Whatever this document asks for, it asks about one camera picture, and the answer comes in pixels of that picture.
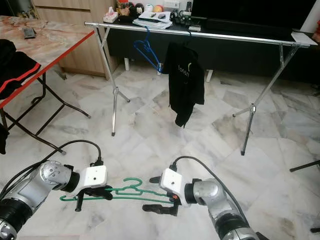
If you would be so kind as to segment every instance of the white wall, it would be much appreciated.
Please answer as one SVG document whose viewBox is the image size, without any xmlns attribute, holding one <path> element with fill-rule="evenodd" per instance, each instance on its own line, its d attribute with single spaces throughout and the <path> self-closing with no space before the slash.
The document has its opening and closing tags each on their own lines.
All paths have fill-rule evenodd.
<svg viewBox="0 0 320 240">
<path fill-rule="evenodd" d="M 317 22 L 320 20 L 320 0 L 317 0 L 315 4 L 313 5 L 313 8 L 309 14 L 309 16 L 306 18 L 301 31 L 307 32 L 307 33 L 314 33 L 316 31 L 316 28 L 318 26 Z"/>
<path fill-rule="evenodd" d="M 178 1 L 180 1 L 180 10 L 185 10 L 187 7 L 188 0 L 178 0 Z M 153 6 L 155 5 L 163 6 L 165 1 L 164 0 L 129 0 L 129 2 L 133 2 L 134 4 L 141 3 L 144 6 L 146 4 L 152 4 Z"/>
</svg>

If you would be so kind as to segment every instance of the blue clothes hanger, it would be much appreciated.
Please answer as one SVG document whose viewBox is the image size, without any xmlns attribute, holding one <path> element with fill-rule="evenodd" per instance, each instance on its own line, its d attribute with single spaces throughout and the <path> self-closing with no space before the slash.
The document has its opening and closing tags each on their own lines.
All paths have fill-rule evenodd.
<svg viewBox="0 0 320 240">
<path fill-rule="evenodd" d="M 147 26 L 145 26 L 146 28 L 146 37 L 145 39 L 142 41 L 142 40 L 136 40 L 133 42 L 133 47 L 135 49 L 137 49 L 139 51 L 139 53 L 144 56 L 145 59 L 148 60 L 149 63 L 151 63 L 151 65 L 159 72 L 161 73 L 162 72 L 162 68 L 160 66 L 160 62 L 158 60 L 158 57 L 157 55 L 155 54 L 155 52 L 152 50 L 151 46 L 150 46 L 150 42 L 149 42 L 149 35 L 150 35 L 150 30 Z M 139 48 L 139 45 L 142 45 L 143 46 L 143 50 L 146 51 L 147 53 L 150 53 L 152 54 L 152 56 L 154 57 L 155 61 L 156 61 L 156 64 L 154 64 L 154 62 L 143 52 L 143 50 L 141 50 Z"/>
</svg>

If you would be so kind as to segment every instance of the clothes rack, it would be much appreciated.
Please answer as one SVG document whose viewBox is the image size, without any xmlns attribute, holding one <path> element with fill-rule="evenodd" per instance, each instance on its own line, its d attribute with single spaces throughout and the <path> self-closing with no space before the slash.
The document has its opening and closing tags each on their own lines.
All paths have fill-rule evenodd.
<svg viewBox="0 0 320 240">
<path fill-rule="evenodd" d="M 119 25 L 119 24 L 109 24 L 109 23 L 97 23 L 97 22 L 85 22 L 85 26 L 94 28 L 94 32 L 100 46 L 100 51 L 102 54 L 102 58 L 107 69 L 107 72 L 110 75 L 110 80 L 113 86 L 113 115 L 112 115 L 112 133 L 111 135 L 114 136 L 116 134 L 116 114 L 117 114 L 117 99 L 118 95 L 123 97 L 127 102 L 130 100 L 119 91 L 114 78 L 112 77 L 109 62 L 106 54 L 105 44 L 107 43 L 107 37 L 109 34 L 110 29 L 117 29 L 117 30 L 127 30 L 127 31 L 138 31 L 138 32 L 147 32 L 145 27 L 139 26 L 130 26 L 130 25 Z M 101 38 L 99 28 L 105 28 L 106 32 L 104 38 Z M 157 33 L 157 34 L 171 34 L 171 35 L 180 35 L 180 36 L 190 36 L 190 33 L 182 30 L 171 30 L 171 29 L 150 29 L 150 33 Z M 251 103 L 248 108 L 243 109 L 237 113 L 234 113 L 232 116 L 236 117 L 240 114 L 249 112 L 249 119 L 246 127 L 246 133 L 244 142 L 241 148 L 241 155 L 245 155 L 247 142 L 249 138 L 249 134 L 251 131 L 251 124 L 254 118 L 254 114 L 257 111 L 257 106 L 263 99 L 263 97 L 267 94 L 273 84 L 276 82 L 282 71 L 288 65 L 292 57 L 295 55 L 299 48 L 309 48 L 310 44 L 303 43 L 303 42 L 295 42 L 295 41 L 285 41 L 285 40 L 277 40 L 277 39 L 268 39 L 268 38 L 258 38 L 258 37 L 248 37 L 248 36 L 238 36 L 238 35 L 225 35 L 225 34 L 214 34 L 214 33 L 205 33 L 205 32 L 192 32 L 193 38 L 209 38 L 209 39 L 220 39 L 220 40 L 229 40 L 229 41 L 241 41 L 241 42 L 250 42 L 250 43 L 260 43 L 260 44 L 271 44 L 271 45 L 278 45 L 279 46 L 279 61 L 280 66 L 276 73 L 273 75 L 270 83 L 264 88 L 262 93 L 259 95 L 257 100 L 254 103 Z M 290 51 L 286 57 L 284 57 L 283 46 L 290 47 Z"/>
</svg>

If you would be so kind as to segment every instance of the black cable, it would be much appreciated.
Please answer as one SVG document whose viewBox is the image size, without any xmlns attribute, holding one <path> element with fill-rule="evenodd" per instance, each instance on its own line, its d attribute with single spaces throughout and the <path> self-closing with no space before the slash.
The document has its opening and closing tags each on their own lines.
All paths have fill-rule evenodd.
<svg viewBox="0 0 320 240">
<path fill-rule="evenodd" d="M 236 207 L 238 208 L 240 214 L 242 215 L 242 217 L 244 218 L 244 221 L 246 224 L 249 225 L 249 222 L 240 206 L 240 204 L 238 203 L 238 201 L 236 200 L 235 196 L 230 192 L 230 190 L 227 188 L 227 186 L 220 180 L 220 178 L 218 178 L 218 176 L 210 170 L 210 168 L 208 168 L 202 161 L 200 161 L 198 158 L 194 157 L 194 156 L 180 156 L 178 157 L 176 160 L 174 160 L 173 162 L 173 166 L 174 167 L 177 167 L 177 162 L 180 160 L 180 159 L 192 159 L 192 160 L 195 160 L 196 162 L 198 162 L 199 164 L 201 164 L 220 184 L 221 186 L 224 188 L 225 192 L 230 196 L 230 198 L 232 199 L 232 201 L 234 202 L 234 204 L 236 205 Z"/>
<path fill-rule="evenodd" d="M 89 140 L 73 140 L 73 141 L 68 141 L 67 143 L 59 146 L 57 149 L 55 149 L 54 151 L 52 151 L 48 156 L 46 156 L 44 159 L 42 159 L 41 161 L 38 161 L 28 167 L 26 167 L 25 169 L 21 170 L 20 172 L 18 172 L 16 175 L 14 175 L 8 182 L 7 184 L 3 187 L 2 191 L 0 192 L 0 201 L 17 185 L 19 184 L 19 182 L 21 182 L 26 176 L 28 176 L 32 171 L 34 171 L 35 169 L 37 169 L 41 164 L 43 164 L 44 162 L 46 162 L 50 157 L 52 157 L 52 155 L 54 155 L 55 153 L 57 153 L 60 149 L 64 148 L 67 145 L 70 144 L 74 144 L 74 143 L 88 143 L 88 144 L 92 144 L 94 145 L 97 150 L 98 150 L 98 159 L 97 162 L 101 162 L 102 161 L 102 157 L 101 157 L 101 149 L 100 147 Z M 26 173 L 25 175 L 23 175 L 17 182 L 15 182 L 10 188 L 8 188 L 15 179 L 17 179 L 20 175 L 22 175 L 23 173 L 25 173 L 26 171 L 28 171 L 28 173 Z"/>
</svg>

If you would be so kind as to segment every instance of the marble floor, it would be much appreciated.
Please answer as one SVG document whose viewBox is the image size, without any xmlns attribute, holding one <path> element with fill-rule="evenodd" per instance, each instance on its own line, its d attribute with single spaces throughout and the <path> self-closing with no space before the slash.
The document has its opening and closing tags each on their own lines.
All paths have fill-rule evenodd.
<svg viewBox="0 0 320 240">
<path fill-rule="evenodd" d="M 91 114 L 87 119 L 65 108 L 41 133 L 62 145 L 87 139 L 97 143 L 108 168 L 108 184 L 125 186 L 126 177 L 141 178 L 143 188 L 161 192 L 148 183 L 181 155 L 204 161 L 240 202 L 251 227 L 270 240 L 319 240 L 309 232 L 320 226 L 320 172 L 317 166 L 290 173 L 289 169 L 320 158 L 320 100 L 309 84 L 278 81 L 257 108 L 247 145 L 240 155 L 248 114 L 246 108 L 260 94 L 268 79 L 216 72 L 205 83 L 205 105 L 196 105 L 185 129 L 175 125 L 168 107 L 168 76 L 153 68 L 131 64 L 114 73 L 120 90 L 131 102 L 118 101 L 116 135 L 111 137 L 113 95 L 110 81 L 102 77 L 67 74 L 63 80 L 49 71 L 48 84 L 66 101 Z M 34 83 L 5 110 L 17 116 L 40 95 Z M 59 107 L 50 94 L 21 122 L 37 130 Z M 0 155 L 0 188 L 22 168 L 37 162 L 52 149 L 18 128 Z M 51 159 L 88 167 L 96 149 L 76 143 L 67 155 Z M 178 170 L 188 181 L 210 176 L 197 163 L 181 161 Z M 177 217 L 142 211 L 145 202 L 134 200 L 85 201 L 81 212 L 75 202 L 63 202 L 53 191 L 24 225 L 20 240 L 218 240 L 206 207 L 180 208 Z"/>
</svg>

